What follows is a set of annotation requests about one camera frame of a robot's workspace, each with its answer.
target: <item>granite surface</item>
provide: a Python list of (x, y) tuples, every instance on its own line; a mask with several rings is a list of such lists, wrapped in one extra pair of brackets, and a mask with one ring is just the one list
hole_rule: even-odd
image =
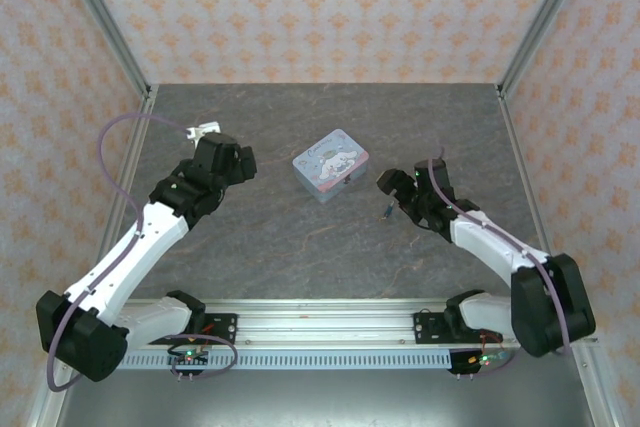
[(522, 352), (473, 382), (444, 369), (340, 369), (233, 369), (193, 383), (117, 370), (102, 382), (80, 379), (57, 427), (594, 426), (572, 356)]
[[(506, 294), (471, 254), (416, 228), (375, 181), (446, 148), (458, 197), (537, 246), (535, 228), (496, 94), (488, 84), (163, 85), (154, 113), (184, 126), (220, 122), (253, 147), (256, 178), (231, 187), (134, 293), (182, 289), (200, 298), (449, 297), (472, 288)], [(369, 152), (365, 175), (321, 205), (294, 177), (292, 160), (336, 128)], [(147, 131), (132, 193), (193, 154), (164, 125)], [(126, 215), (130, 225), (133, 216)]]

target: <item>patterned wallpaper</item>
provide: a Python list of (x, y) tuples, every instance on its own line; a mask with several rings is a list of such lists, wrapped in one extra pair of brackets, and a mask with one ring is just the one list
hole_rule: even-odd
[(640, 0), (567, 0), (509, 101), (553, 246), (640, 421)]
[(106, 0), (152, 83), (497, 82), (542, 0)]
[[(139, 98), (82, 0), (0, 0), (0, 425), (24, 425), (42, 381), (35, 303), (86, 272), (111, 193), (95, 138)], [(129, 129), (106, 142), (116, 171)]]

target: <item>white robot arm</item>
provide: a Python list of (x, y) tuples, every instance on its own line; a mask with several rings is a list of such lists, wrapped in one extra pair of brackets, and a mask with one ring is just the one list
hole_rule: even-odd
[(414, 224), (469, 251), (511, 288), (510, 298), (474, 290), (449, 299), (445, 319), (454, 337), (490, 330), (515, 337), (525, 351), (540, 357), (567, 343), (563, 330), (568, 341), (595, 331), (589, 299), (571, 257), (530, 247), (495, 225), (472, 202), (456, 200), (442, 159), (417, 163), (415, 176), (416, 180), (390, 169), (380, 176), (378, 187), (394, 195)]
[[(161, 180), (143, 209), (142, 229), (134, 224), (111, 251), (64, 295), (46, 292), (36, 305), (40, 338), (45, 351), (54, 334), (64, 332), (55, 356), (93, 381), (107, 377), (128, 349), (136, 349), (159, 338), (188, 330), (200, 332), (204, 304), (180, 291), (170, 292), (155, 304), (131, 315), (120, 311), (134, 289), (155, 263), (184, 237), (204, 215), (215, 211), (226, 189), (253, 179), (256, 164), (251, 147), (240, 147), (219, 133), (217, 123), (188, 129), (196, 151), (193, 159), (180, 162)], [(111, 267), (134, 236), (133, 248)], [(106, 273), (91, 288), (95, 279)], [(77, 304), (69, 323), (63, 316)]]

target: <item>red wire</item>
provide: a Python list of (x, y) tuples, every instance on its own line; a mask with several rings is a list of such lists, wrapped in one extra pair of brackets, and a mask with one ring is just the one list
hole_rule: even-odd
[(500, 338), (497, 335), (495, 335), (495, 334), (493, 334), (491, 332), (482, 332), (482, 334), (480, 334), (480, 336), (482, 337), (482, 353), (484, 353), (484, 348), (485, 348), (485, 345), (486, 345), (486, 338), (487, 337), (490, 337), (493, 340), (495, 340), (498, 343), (498, 345), (500, 345), (500, 348), (502, 350), (504, 350), (504, 346), (502, 345), (502, 341), (500, 340)]
[[(215, 324), (209, 324), (209, 325), (207, 325), (204, 329), (202, 329), (202, 333), (203, 333), (203, 334), (206, 334), (206, 333), (207, 333), (207, 332), (209, 332), (211, 329), (213, 329), (213, 326), (214, 326), (214, 325), (215, 325)], [(204, 345), (209, 345), (209, 339), (207, 339), (207, 340), (205, 341)]]

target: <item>small blue object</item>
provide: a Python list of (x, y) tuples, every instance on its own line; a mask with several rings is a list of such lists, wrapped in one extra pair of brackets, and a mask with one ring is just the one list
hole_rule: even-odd
[(293, 159), (293, 171), (324, 203), (367, 170), (369, 154), (342, 129), (336, 129)]
[(395, 205), (395, 202), (391, 201), (391, 203), (387, 206), (387, 210), (384, 211), (384, 214), (382, 215), (380, 220), (387, 220), (389, 218), (389, 216), (391, 215), (391, 212), (393, 212), (394, 205)]

